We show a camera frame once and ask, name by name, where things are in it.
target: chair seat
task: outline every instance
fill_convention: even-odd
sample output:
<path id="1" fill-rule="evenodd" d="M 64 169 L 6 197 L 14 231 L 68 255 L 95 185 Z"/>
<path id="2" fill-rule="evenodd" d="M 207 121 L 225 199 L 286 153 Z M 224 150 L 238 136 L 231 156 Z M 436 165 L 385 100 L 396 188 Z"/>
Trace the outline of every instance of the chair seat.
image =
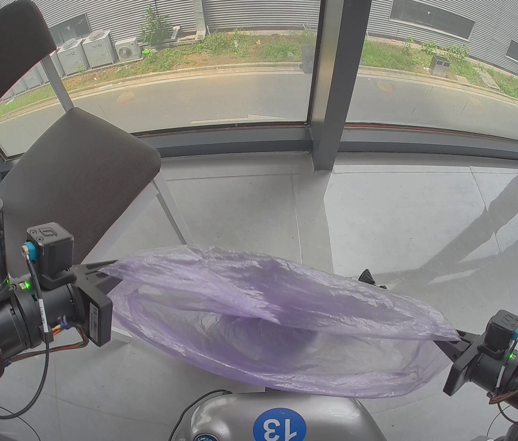
<path id="1" fill-rule="evenodd" d="M 81 263 L 160 169 L 146 143 L 78 107 L 66 112 L 0 182 L 10 274 L 28 272 L 20 246 L 45 222 L 74 236 Z"/>

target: round blue button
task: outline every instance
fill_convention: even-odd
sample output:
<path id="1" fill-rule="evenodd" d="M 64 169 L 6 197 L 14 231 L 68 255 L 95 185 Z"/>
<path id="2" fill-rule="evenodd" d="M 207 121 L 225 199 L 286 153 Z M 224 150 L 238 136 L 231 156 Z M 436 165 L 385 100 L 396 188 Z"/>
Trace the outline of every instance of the round blue button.
<path id="1" fill-rule="evenodd" d="M 304 441 L 306 431 L 306 421 L 289 408 L 267 410 L 253 425 L 255 441 Z"/>

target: manhole cover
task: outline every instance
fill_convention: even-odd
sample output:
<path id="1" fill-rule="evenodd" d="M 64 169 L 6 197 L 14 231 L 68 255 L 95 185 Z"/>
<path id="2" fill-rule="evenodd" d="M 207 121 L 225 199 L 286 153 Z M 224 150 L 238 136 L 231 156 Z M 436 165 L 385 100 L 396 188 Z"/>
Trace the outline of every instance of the manhole cover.
<path id="1" fill-rule="evenodd" d="M 122 95 L 120 95 L 118 97 L 117 101 L 118 101 L 118 103 L 127 103 L 133 98 L 134 98 L 133 92 L 124 92 Z"/>
<path id="2" fill-rule="evenodd" d="M 377 82 L 377 86 L 379 86 L 379 89 L 381 91 L 384 91 L 386 93 L 391 93 L 393 92 L 393 85 L 389 82 Z"/>

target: road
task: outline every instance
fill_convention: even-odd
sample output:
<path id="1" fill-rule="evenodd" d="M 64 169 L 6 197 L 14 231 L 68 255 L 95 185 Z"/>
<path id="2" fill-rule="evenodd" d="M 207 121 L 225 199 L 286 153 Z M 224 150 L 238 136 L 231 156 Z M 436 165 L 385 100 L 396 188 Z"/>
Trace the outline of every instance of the road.
<path id="1" fill-rule="evenodd" d="M 74 104 L 129 132 L 225 122 L 304 121 L 311 76 L 302 72 L 205 75 L 110 91 Z M 518 139 L 518 105 L 400 79 L 358 77 L 349 122 L 463 130 Z M 24 152 L 62 114 L 46 107 L 0 122 L 9 155 Z"/>

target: grass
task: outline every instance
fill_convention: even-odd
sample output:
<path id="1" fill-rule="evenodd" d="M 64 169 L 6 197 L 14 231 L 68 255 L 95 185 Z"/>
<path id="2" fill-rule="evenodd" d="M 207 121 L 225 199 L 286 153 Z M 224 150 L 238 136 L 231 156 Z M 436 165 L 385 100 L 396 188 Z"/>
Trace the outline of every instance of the grass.
<path id="1" fill-rule="evenodd" d="M 210 33 L 202 42 L 165 48 L 145 55 L 143 60 L 91 73 L 69 77 L 63 81 L 68 91 L 92 88 L 95 85 L 113 82 L 126 77 L 137 77 L 156 72 L 165 72 L 185 67 L 219 65 L 240 62 L 298 62 L 302 59 L 302 46 L 315 45 L 316 34 L 302 31 L 288 35 L 256 35 L 236 30 L 231 33 Z M 477 68 L 482 68 L 468 59 L 457 60 L 444 52 L 451 61 L 449 78 L 465 77 L 469 83 L 484 86 Z M 405 70 L 427 74 L 431 55 L 411 43 L 389 43 L 365 40 L 361 63 L 369 67 Z M 487 70 L 506 95 L 518 99 L 518 77 L 497 70 Z M 0 120 L 5 115 L 18 111 L 38 101 L 54 98 L 50 85 L 41 86 L 23 93 L 7 103 L 0 103 Z"/>

